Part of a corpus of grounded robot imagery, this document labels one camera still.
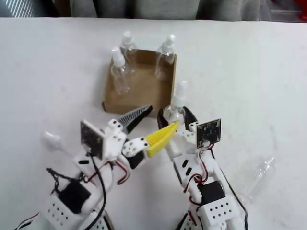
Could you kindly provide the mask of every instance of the open cardboard box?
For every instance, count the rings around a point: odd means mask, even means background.
[[[105,86],[105,100],[102,107],[106,112],[124,114],[144,105],[152,105],[153,111],[149,114],[156,117],[161,108],[170,104],[173,94],[177,56],[171,66],[164,67],[168,78],[164,81],[157,79],[154,74],[156,52],[137,50],[136,74],[130,79],[128,93],[119,95],[114,89],[110,63],[107,83]]]

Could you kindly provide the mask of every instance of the bottle cap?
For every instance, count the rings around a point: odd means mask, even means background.
[[[171,52],[174,49],[175,36],[170,35],[166,38],[166,40],[162,43],[161,49],[163,52]]]
[[[118,47],[112,49],[112,58],[114,65],[117,67],[122,67],[126,63],[125,58]]]
[[[125,31],[122,38],[122,45],[124,47],[129,46],[133,42],[133,36],[130,31]]]
[[[186,92],[188,82],[185,80],[180,81],[175,88],[174,95],[172,97],[171,105],[177,107],[183,107],[186,103]]]

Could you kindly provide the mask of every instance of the clear plastic bottle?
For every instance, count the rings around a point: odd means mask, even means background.
[[[126,62],[129,64],[131,74],[135,74],[137,47],[130,31],[124,33],[121,41],[121,48],[123,49]]]
[[[130,89],[130,69],[118,47],[113,48],[113,65],[111,73],[115,91],[118,94],[127,93]]]
[[[249,206],[268,185],[275,173],[275,157],[257,157],[245,162],[234,177],[234,185],[244,205]]]
[[[171,104],[163,111],[163,117],[169,123],[179,121],[179,130],[185,130],[185,111],[183,106],[186,102],[186,90],[187,82],[185,80],[180,81],[176,88],[171,100]]]
[[[162,43],[161,47],[157,50],[157,59],[155,66],[155,75],[159,80],[167,80],[167,67],[172,65],[175,60],[174,53],[175,36],[170,35]]]

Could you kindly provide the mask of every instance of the circuit board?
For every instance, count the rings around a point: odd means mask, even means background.
[[[81,144],[88,154],[102,160],[103,133],[87,121],[81,121]]]
[[[221,140],[221,119],[199,124],[196,127],[197,148],[203,148],[206,144],[213,144]]]

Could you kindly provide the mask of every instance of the white tabletop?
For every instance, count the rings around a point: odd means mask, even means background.
[[[214,147],[230,179],[258,155],[276,156],[276,174],[249,210],[251,230],[304,230],[307,218],[307,24],[116,19],[0,19],[0,223],[14,229],[53,187],[46,167],[69,174],[70,161],[41,142],[47,130],[81,149],[79,121],[99,127],[110,50],[130,29],[140,49],[177,37],[176,79],[189,81],[198,120],[222,118]],[[157,130],[141,122],[131,137]],[[122,172],[116,170],[117,178]],[[116,229],[174,229],[187,196],[163,150],[107,195]]]

